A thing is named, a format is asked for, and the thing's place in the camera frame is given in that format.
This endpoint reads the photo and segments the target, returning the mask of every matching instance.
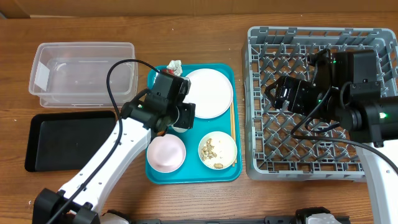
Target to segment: wood grain surface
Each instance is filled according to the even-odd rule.
[[[241,49],[252,26],[385,27],[398,31],[397,13],[266,14],[207,17],[102,17],[0,21],[0,223],[31,223],[33,202],[44,188],[56,191],[76,171],[28,173],[24,169],[30,120],[45,109],[28,92],[32,61],[43,42],[131,42],[136,57],[153,65],[226,63],[234,71],[241,138],[244,101]],[[139,67],[139,90],[149,69]],[[144,154],[129,166],[106,202],[133,218],[261,218],[324,206],[353,223],[372,223],[366,184],[350,181],[254,181],[245,171],[233,182],[155,185]]]

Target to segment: black container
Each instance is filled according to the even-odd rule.
[[[116,124],[112,111],[38,114],[30,122],[25,170],[81,169]]]

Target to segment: green light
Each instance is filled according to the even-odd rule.
[[[386,113],[379,113],[379,115],[380,115],[380,119],[384,119],[384,118],[386,118],[386,117],[388,117],[388,115],[386,114]]]

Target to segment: plastic crate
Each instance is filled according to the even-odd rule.
[[[252,27],[243,47],[246,103],[246,172],[256,180],[348,179],[365,181],[362,165],[351,145],[296,140],[290,130],[303,116],[274,109],[264,90],[282,75],[311,80],[314,69],[307,55],[328,48],[331,52],[373,49],[377,52],[377,78],[382,96],[397,94],[397,40],[389,29],[317,27]],[[327,127],[311,122],[310,127]],[[304,127],[302,134],[313,134]],[[347,138],[338,128],[326,136]]]

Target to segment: pink bowl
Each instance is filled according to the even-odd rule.
[[[186,155],[184,143],[172,134],[156,137],[147,149],[149,165],[162,173],[173,172],[180,168]]]

